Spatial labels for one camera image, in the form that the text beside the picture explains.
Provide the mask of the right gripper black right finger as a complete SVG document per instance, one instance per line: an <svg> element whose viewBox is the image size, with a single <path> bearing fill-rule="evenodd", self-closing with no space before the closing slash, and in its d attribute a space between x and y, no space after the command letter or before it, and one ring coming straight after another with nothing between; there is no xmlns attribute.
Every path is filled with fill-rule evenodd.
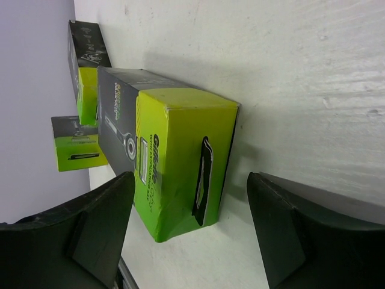
<svg viewBox="0 0 385 289"><path fill-rule="evenodd" d="M266 173L247 196L270 288L383 288L384 207Z"/></svg>

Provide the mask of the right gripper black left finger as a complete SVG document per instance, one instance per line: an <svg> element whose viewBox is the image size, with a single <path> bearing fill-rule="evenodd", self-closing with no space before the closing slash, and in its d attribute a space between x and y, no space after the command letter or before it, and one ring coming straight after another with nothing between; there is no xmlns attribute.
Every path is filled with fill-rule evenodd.
<svg viewBox="0 0 385 289"><path fill-rule="evenodd" d="M112 288L134 201L124 172L49 210L1 224L1 288Z"/></svg>

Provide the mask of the black green Gillette Labs carton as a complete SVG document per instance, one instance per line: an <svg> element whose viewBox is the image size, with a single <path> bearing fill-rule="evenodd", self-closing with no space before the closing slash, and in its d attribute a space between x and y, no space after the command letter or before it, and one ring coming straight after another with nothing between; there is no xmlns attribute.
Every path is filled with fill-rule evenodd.
<svg viewBox="0 0 385 289"><path fill-rule="evenodd" d="M82 125L78 116L51 118L57 168L60 172L108 164L98 144L98 128Z"/></svg>

